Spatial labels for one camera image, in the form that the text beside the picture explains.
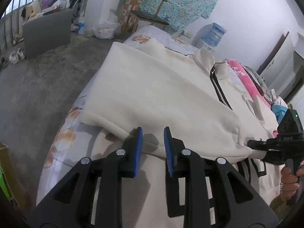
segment sneaker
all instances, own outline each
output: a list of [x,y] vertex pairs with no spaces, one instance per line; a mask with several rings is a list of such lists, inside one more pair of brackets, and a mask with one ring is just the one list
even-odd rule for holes
[[12,63],[12,64],[16,64],[18,61],[19,61],[19,57],[18,57],[18,54],[13,51],[11,53],[11,55],[9,56],[9,61]]
[[17,54],[21,60],[24,60],[26,58],[25,50],[22,48],[18,48]]
[[7,57],[3,56],[1,57],[1,60],[0,60],[0,70],[2,68],[5,68],[7,66]]

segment bed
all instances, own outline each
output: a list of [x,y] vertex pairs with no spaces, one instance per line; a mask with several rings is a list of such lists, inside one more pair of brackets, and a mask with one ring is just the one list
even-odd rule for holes
[[[127,39],[124,44],[137,47],[142,43],[147,42],[150,38],[156,39],[167,49],[179,52],[183,55],[189,55],[198,50],[194,46],[183,42],[180,39],[176,39],[154,26],[147,26],[139,29]],[[96,140],[103,139],[103,143],[108,143],[109,145],[113,143],[113,140],[109,138],[109,133],[106,131],[101,133],[103,128],[81,124],[79,122],[79,113],[84,107],[86,98],[97,74],[98,73],[95,74],[81,92],[57,132],[41,173],[37,192],[37,204],[81,158],[91,157],[93,160],[95,159],[94,156],[98,158],[98,155],[93,152]],[[246,93],[247,90],[244,88],[244,85],[240,83],[236,72],[233,71],[232,68],[229,71],[229,75],[236,86],[242,92]],[[264,200],[270,204],[273,197],[278,195],[278,191],[279,183],[276,184],[276,188],[272,190],[269,197],[263,197]]]

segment concrete floor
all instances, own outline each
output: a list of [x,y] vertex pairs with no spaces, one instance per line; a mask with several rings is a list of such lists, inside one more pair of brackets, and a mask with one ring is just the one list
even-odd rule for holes
[[61,122],[112,43],[124,42],[128,36],[97,39],[72,33],[69,45],[16,65],[9,63],[0,72],[0,141],[9,147],[30,207],[35,206],[44,160]]

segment chair seat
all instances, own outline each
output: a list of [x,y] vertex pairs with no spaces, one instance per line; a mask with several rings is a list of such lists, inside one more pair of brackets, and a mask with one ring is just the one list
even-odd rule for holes
[[139,18],[143,18],[143,19],[149,19],[155,22],[160,22],[166,25],[169,25],[169,23],[167,21],[165,21],[162,18],[159,18],[158,16],[155,16],[154,14],[151,13],[146,13],[140,10],[132,10],[130,11],[130,13],[134,14],[135,16],[139,17]]

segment blue cloth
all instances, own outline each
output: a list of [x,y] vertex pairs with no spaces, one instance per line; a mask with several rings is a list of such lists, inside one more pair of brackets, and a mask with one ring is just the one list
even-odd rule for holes
[[275,114],[275,117],[277,118],[278,124],[280,124],[283,117],[285,116],[288,108],[285,107],[285,106],[282,106],[280,104],[279,105],[274,104],[274,105],[271,106],[271,110]]
[[[175,30],[180,30],[200,16],[209,18],[218,0],[169,0],[164,2],[158,16],[168,18]],[[142,0],[140,10],[155,14],[160,0]]]

